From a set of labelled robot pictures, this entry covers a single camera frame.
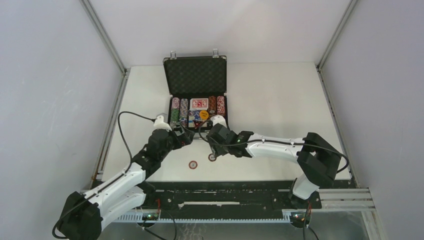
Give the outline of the orange black poker chip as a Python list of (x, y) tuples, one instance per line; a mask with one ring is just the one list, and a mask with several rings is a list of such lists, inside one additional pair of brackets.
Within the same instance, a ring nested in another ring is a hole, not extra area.
[(210, 162), (214, 162), (214, 161), (216, 161), (216, 157), (215, 157), (215, 155), (213, 154), (213, 153), (211, 153), (211, 154), (209, 154), (208, 155), (208, 160), (210, 161)]

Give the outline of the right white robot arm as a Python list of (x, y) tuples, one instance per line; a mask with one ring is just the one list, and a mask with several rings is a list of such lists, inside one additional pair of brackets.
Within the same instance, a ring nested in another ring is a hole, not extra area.
[(319, 189), (333, 186), (344, 157), (314, 132), (301, 138), (276, 138), (252, 131), (235, 133), (217, 124), (204, 140), (215, 158), (230, 154), (237, 158), (267, 157), (297, 164), (302, 174), (294, 181), (289, 194), (289, 203), (295, 208), (302, 208)]

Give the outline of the orange big blind button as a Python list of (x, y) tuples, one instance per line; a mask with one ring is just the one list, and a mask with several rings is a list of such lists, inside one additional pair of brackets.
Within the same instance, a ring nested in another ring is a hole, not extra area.
[(200, 119), (201, 119), (202, 121), (207, 120), (207, 119), (209, 118), (209, 113), (208, 113), (208, 111), (207, 111), (207, 110), (201, 110), (201, 111), (199, 112), (199, 117), (200, 117)]

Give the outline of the black aluminium poker case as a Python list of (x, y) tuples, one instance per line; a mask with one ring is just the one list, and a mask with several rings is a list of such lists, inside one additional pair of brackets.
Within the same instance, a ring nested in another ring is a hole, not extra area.
[[(171, 104), (173, 98), (188, 99), (188, 116), (190, 99), (209, 98), (209, 96), (225, 97), (225, 116), (228, 119), (227, 99), (227, 57), (219, 55), (214, 49), (212, 55), (178, 57), (171, 52), (162, 61), (169, 92), (167, 122), (170, 123)], [(212, 123), (204, 121), (199, 128), (185, 127), (196, 133), (196, 137), (204, 137), (211, 129)]]

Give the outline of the red poker chip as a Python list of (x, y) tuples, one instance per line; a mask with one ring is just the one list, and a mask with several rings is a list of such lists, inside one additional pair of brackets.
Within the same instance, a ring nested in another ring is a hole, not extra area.
[(192, 160), (192, 161), (189, 162), (188, 167), (191, 170), (194, 170), (194, 169), (196, 169), (198, 167), (198, 163), (196, 161)]

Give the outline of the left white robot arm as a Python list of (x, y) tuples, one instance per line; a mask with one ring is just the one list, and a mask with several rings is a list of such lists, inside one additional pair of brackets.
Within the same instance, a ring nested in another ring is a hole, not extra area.
[(139, 186), (160, 167), (173, 150), (192, 143), (195, 133), (183, 127), (155, 129), (147, 144), (127, 167), (111, 179), (84, 193), (71, 193), (52, 228), (56, 239), (96, 240), (116, 218), (130, 209), (153, 207), (157, 196)]

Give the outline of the red triangular all-in button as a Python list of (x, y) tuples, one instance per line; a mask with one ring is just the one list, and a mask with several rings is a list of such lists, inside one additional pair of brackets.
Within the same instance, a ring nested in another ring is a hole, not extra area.
[(194, 128), (195, 128), (195, 129), (199, 128), (199, 126), (200, 126), (202, 123), (203, 123), (202, 121), (194, 120), (194, 121), (193, 121)]

